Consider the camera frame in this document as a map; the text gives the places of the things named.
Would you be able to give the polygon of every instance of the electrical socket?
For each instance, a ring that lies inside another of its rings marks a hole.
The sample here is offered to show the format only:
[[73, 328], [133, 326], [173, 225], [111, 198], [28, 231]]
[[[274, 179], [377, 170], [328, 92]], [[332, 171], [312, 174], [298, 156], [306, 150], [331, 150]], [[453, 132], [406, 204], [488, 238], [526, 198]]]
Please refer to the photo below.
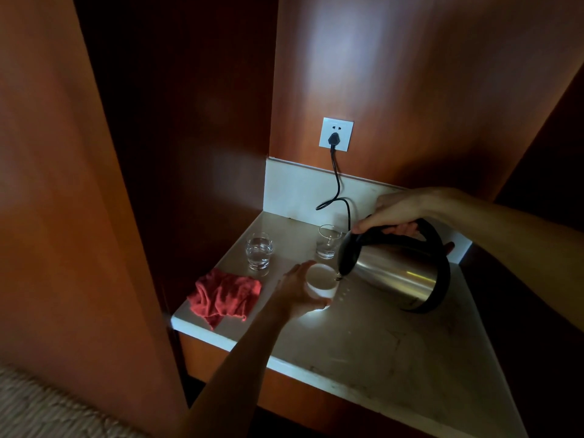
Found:
[[333, 132], [339, 134], [340, 143], [336, 146], [337, 151], [347, 151], [349, 140], [353, 131], [353, 121], [336, 120], [334, 118], [324, 118], [322, 121], [321, 139], [318, 145], [322, 148], [331, 148], [328, 139]]

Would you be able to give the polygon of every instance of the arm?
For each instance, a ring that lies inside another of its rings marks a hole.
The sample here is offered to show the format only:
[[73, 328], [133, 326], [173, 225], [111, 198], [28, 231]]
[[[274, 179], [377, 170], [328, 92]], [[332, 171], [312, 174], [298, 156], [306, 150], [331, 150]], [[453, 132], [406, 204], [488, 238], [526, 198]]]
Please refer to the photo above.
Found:
[[584, 331], [584, 234], [447, 188], [385, 195], [376, 212], [353, 231], [398, 225], [411, 235], [420, 217], [432, 217], [461, 232], [521, 279], [549, 306]]
[[306, 272], [314, 263], [294, 266], [279, 281], [270, 300], [195, 400], [179, 437], [247, 436], [267, 360], [280, 331], [290, 319], [331, 303], [326, 298], [315, 300], [304, 291]]

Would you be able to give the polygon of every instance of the forearm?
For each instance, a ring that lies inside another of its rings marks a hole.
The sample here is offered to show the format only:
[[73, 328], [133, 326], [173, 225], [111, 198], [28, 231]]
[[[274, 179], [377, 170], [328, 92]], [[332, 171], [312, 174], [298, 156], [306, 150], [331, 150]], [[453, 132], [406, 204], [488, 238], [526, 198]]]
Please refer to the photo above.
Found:
[[246, 436], [270, 353], [287, 318], [258, 314], [194, 402], [180, 437]]
[[430, 194], [425, 206], [584, 331], [584, 234], [459, 191]]

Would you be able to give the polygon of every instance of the hand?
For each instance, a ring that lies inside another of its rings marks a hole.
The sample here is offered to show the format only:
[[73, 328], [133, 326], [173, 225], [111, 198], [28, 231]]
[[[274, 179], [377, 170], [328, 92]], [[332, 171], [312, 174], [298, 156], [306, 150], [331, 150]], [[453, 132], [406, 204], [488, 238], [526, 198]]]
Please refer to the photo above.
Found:
[[276, 290], [262, 309], [267, 314], [285, 317], [286, 321], [298, 318], [315, 309], [324, 309], [331, 301], [328, 298], [312, 298], [304, 290], [306, 272], [316, 261], [295, 265], [278, 281]]
[[359, 221], [351, 231], [362, 234], [371, 227], [391, 225], [383, 233], [413, 236], [418, 229], [415, 220], [428, 216], [428, 199], [452, 191], [445, 187], [426, 187], [382, 195], [377, 198], [375, 213]]

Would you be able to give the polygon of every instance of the black power cord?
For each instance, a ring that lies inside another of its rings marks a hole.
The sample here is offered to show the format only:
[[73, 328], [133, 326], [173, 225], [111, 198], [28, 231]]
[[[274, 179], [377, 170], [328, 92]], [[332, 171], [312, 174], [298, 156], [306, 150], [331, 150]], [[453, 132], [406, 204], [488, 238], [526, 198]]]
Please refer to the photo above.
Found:
[[339, 198], [339, 194], [340, 194], [340, 180], [339, 180], [339, 173], [336, 170], [336, 161], [335, 161], [335, 151], [336, 151], [336, 145], [338, 145], [340, 143], [340, 137], [339, 134], [336, 132], [333, 132], [332, 135], [329, 137], [328, 139], [329, 144], [331, 145], [331, 161], [332, 161], [332, 168], [335, 171], [335, 178], [336, 178], [336, 195], [334, 198], [325, 201], [324, 203], [321, 203], [317, 206], [317, 210], [322, 210], [324, 209], [326, 206], [334, 203], [335, 201], [344, 201], [345, 204], [347, 205], [347, 216], [349, 219], [349, 228], [347, 229], [347, 232], [349, 232], [351, 230], [351, 208], [349, 207], [349, 202], [344, 199], [344, 198]]

